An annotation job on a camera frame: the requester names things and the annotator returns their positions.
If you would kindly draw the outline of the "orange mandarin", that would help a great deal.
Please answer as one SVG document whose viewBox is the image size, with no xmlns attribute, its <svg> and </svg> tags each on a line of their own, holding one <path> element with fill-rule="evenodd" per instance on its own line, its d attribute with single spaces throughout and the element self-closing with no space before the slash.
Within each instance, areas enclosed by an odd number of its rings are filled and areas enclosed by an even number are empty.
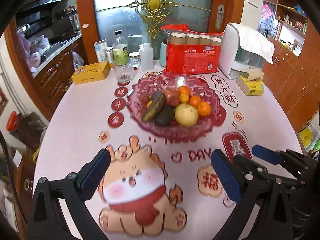
<svg viewBox="0 0 320 240">
<path fill-rule="evenodd" d="M 187 94 L 188 96 L 191 96 L 191 90 L 187 86 L 181 86 L 178 88 L 178 92 L 180 94 Z"/>
<path fill-rule="evenodd" d="M 201 98 L 198 95 L 193 95 L 189 98 L 189 105 L 198 108 L 200 103 L 202 102 Z"/>
<path fill-rule="evenodd" d="M 189 102 L 189 95 L 186 93 L 181 93 L 179 95 L 179 100 L 180 100 L 180 103 L 188 103 Z"/>
<path fill-rule="evenodd" d="M 197 107 L 198 113 L 200 116 L 210 115 L 212 108 L 208 102 L 201 102 Z"/>
</svg>

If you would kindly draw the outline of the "red apple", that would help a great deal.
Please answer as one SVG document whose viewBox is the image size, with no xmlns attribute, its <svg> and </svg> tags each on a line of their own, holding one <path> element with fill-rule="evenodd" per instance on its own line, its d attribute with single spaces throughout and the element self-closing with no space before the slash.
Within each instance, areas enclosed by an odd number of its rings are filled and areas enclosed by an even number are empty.
<svg viewBox="0 0 320 240">
<path fill-rule="evenodd" d="M 165 95 L 168 105 L 172 107 L 177 107 L 180 104 L 180 94 L 177 90 L 164 89 L 162 90 L 162 93 Z"/>
</svg>

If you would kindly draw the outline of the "overripe brown banana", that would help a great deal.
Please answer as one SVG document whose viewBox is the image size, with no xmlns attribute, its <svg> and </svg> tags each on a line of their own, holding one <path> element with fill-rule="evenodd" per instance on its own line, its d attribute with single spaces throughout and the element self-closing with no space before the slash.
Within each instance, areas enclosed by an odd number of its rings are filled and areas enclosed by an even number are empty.
<svg viewBox="0 0 320 240">
<path fill-rule="evenodd" d="M 143 114 L 141 121 L 148 122 L 153 120 L 160 113 L 166 101 L 166 96 L 161 91 L 153 93 L 152 103 Z"/>
</svg>

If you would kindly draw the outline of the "yellow tissue box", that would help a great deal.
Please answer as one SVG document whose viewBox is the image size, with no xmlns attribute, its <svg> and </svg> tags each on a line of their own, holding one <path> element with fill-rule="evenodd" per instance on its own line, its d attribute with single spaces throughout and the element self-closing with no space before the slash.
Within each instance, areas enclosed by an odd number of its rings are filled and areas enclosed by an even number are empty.
<svg viewBox="0 0 320 240">
<path fill-rule="evenodd" d="M 264 73 L 250 70 L 247 76 L 238 77 L 236 83 L 246 96 L 262 96 L 264 93 Z"/>
</svg>

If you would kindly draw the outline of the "yellow pear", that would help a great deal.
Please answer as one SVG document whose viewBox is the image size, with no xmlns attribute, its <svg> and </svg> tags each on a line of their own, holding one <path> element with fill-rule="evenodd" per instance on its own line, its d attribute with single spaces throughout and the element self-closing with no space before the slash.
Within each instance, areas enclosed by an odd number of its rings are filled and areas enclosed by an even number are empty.
<svg viewBox="0 0 320 240">
<path fill-rule="evenodd" d="M 194 126 L 198 118 L 198 110 L 187 103 L 181 103 L 175 108 L 175 120 L 184 127 Z"/>
</svg>

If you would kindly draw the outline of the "dark avocado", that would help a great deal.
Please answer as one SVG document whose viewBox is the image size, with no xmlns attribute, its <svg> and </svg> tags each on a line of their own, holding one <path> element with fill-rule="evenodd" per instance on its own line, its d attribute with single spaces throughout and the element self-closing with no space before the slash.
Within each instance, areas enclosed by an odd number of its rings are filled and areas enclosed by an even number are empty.
<svg viewBox="0 0 320 240">
<path fill-rule="evenodd" d="M 175 120 L 175 110 L 170 105 L 165 105 L 154 119 L 157 126 L 168 126 Z"/>
</svg>

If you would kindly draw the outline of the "white water dispenser appliance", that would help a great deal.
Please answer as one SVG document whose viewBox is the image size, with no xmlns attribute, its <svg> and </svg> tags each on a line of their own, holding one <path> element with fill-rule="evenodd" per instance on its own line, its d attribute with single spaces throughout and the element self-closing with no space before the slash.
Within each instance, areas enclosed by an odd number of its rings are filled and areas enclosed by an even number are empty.
<svg viewBox="0 0 320 240">
<path fill-rule="evenodd" d="M 218 67 L 225 76 L 232 80 L 247 76 L 250 70 L 262 70 L 265 61 L 263 57 L 247 52 L 239 46 L 238 32 L 228 23 L 221 41 L 218 62 Z"/>
</svg>

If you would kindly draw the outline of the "white cloth on appliance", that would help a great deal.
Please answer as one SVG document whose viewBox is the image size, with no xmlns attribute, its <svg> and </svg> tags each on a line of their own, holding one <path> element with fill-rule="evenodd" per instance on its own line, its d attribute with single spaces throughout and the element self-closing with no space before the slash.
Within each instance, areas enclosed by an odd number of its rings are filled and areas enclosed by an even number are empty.
<svg viewBox="0 0 320 240">
<path fill-rule="evenodd" d="M 273 64 L 274 45 L 263 34 L 248 26 L 229 23 L 232 25 L 239 36 L 239 46 L 250 53 L 263 57 L 268 63 Z"/>
</svg>

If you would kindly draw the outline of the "wooden kitchen cabinet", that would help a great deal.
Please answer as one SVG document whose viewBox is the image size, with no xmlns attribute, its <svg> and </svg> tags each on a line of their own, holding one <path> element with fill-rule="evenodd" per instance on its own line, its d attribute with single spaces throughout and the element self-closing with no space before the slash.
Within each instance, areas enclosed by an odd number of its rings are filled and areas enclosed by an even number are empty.
<svg viewBox="0 0 320 240">
<path fill-rule="evenodd" d="M 79 53 L 85 63 L 88 63 L 82 34 L 76 35 L 48 56 L 35 73 L 31 73 L 23 59 L 16 18 L 9 22 L 4 37 L 13 67 L 24 89 L 44 117 L 51 120 L 74 73 L 72 52 Z"/>
</svg>

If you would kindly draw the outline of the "red pack of cups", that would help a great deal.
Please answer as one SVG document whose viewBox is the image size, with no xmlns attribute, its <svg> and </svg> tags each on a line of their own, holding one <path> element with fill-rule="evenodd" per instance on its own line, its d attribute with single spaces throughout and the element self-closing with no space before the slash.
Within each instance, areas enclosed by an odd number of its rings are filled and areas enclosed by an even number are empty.
<svg viewBox="0 0 320 240">
<path fill-rule="evenodd" d="M 201 33 L 186 24 L 161 27 L 167 35 L 166 72 L 210 74 L 217 72 L 224 33 Z"/>
</svg>

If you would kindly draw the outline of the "pink plastic fruit plate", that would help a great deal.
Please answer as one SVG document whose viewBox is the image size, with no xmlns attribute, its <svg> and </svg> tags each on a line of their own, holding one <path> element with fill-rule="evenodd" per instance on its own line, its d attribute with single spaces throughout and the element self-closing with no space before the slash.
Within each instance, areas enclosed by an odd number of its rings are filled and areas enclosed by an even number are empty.
<svg viewBox="0 0 320 240">
<path fill-rule="evenodd" d="M 127 107 L 141 129 L 174 142 L 196 141 L 226 118 L 204 76 L 173 72 L 139 79 L 127 94 Z"/>
</svg>

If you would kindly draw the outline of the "teal ceramic canister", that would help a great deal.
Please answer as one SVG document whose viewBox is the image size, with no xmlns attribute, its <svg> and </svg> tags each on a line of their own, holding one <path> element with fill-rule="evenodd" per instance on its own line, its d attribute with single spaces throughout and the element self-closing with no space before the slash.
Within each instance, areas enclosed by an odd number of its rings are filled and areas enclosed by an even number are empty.
<svg viewBox="0 0 320 240">
<path fill-rule="evenodd" d="M 167 38 L 163 39 L 159 51 L 159 64 L 162 67 L 166 67 L 167 63 Z"/>
</svg>

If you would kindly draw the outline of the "white squeeze bottle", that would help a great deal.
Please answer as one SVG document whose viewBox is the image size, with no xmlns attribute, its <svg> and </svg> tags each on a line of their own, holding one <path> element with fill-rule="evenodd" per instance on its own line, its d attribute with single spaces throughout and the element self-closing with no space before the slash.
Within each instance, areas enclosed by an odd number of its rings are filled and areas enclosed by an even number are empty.
<svg viewBox="0 0 320 240">
<path fill-rule="evenodd" d="M 139 45 L 138 51 L 129 53 L 131 59 L 140 58 L 140 69 L 143 72 L 151 70 L 153 68 L 153 48 L 151 44 L 147 42 L 147 39 L 143 35 L 130 35 L 129 38 L 141 38 L 142 44 Z"/>
</svg>

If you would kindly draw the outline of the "yellow tin box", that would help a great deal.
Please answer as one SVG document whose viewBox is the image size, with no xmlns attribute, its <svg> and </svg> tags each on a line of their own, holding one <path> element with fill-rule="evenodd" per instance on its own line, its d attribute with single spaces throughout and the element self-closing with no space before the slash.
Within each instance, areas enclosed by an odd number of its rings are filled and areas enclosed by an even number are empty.
<svg viewBox="0 0 320 240">
<path fill-rule="evenodd" d="M 72 75 L 72 81 L 75 85 L 101 81 L 106 79 L 109 72 L 108 62 L 99 62 L 85 65 L 75 70 Z"/>
</svg>

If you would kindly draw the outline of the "clear drinking glass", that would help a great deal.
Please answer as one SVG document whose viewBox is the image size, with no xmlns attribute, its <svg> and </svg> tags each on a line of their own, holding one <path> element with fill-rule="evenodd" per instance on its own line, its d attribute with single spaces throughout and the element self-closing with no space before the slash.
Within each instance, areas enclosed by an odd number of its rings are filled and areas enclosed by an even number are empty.
<svg viewBox="0 0 320 240">
<path fill-rule="evenodd" d="M 130 82 L 134 78 L 131 59 L 125 57 L 114 61 L 116 79 L 119 83 Z"/>
</svg>

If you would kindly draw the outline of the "small glass jar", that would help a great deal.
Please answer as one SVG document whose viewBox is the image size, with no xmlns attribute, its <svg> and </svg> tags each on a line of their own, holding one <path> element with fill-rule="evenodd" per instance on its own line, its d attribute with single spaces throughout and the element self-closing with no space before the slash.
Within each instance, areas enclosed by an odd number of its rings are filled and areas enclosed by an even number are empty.
<svg viewBox="0 0 320 240">
<path fill-rule="evenodd" d="M 129 58 L 131 59 L 132 66 L 138 68 L 140 66 L 140 53 L 137 51 L 129 53 Z"/>
</svg>

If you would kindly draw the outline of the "silver metal canister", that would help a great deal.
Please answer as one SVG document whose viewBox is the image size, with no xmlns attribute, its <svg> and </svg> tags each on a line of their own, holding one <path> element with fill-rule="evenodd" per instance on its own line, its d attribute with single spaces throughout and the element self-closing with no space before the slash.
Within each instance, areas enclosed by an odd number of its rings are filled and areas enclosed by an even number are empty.
<svg viewBox="0 0 320 240">
<path fill-rule="evenodd" d="M 107 59 L 109 68 L 113 69 L 114 68 L 114 57 L 113 57 L 113 47 L 112 46 L 107 47 L 105 49 L 105 55 L 106 55 L 106 59 Z"/>
</svg>

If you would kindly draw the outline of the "clear bottle black cap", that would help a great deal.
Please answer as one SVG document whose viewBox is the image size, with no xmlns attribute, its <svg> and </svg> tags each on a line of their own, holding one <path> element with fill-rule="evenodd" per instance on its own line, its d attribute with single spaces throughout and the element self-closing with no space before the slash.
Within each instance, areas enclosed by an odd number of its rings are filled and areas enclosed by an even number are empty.
<svg viewBox="0 0 320 240">
<path fill-rule="evenodd" d="M 113 47 L 113 57 L 116 64 L 122 66 L 127 64 L 129 52 L 128 52 L 128 44 L 127 40 L 122 36 L 121 30 L 116 30 L 115 32 L 115 39 L 112 44 Z"/>
</svg>

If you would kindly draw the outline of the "white blue carton box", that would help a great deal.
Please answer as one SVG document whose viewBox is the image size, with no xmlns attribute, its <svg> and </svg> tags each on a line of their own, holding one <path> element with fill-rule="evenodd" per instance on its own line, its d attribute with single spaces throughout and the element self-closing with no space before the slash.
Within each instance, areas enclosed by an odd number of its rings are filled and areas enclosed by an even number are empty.
<svg viewBox="0 0 320 240">
<path fill-rule="evenodd" d="M 95 53 L 96 53 L 98 62 L 107 61 L 107 58 L 106 58 L 107 42 L 106 42 L 106 40 L 94 42 L 94 49 L 95 49 Z"/>
</svg>

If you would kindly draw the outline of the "gold ornament door decoration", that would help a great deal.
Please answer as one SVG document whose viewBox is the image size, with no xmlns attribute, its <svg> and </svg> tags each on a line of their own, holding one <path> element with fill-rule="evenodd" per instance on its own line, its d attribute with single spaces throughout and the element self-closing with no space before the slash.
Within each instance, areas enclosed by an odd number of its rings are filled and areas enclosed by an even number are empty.
<svg viewBox="0 0 320 240">
<path fill-rule="evenodd" d="M 94 0 L 98 35 L 108 41 L 115 30 L 155 41 L 160 27 L 187 24 L 207 31 L 212 0 Z"/>
</svg>

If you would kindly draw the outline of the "wooden wall shelf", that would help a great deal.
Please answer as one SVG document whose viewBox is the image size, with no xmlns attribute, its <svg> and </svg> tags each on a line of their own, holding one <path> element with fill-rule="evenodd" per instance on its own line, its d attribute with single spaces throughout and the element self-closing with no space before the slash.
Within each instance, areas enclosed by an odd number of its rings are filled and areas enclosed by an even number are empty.
<svg viewBox="0 0 320 240">
<path fill-rule="evenodd" d="M 275 39 L 299 57 L 308 26 L 307 14 L 295 0 L 277 0 L 274 19 L 278 23 Z"/>
</svg>

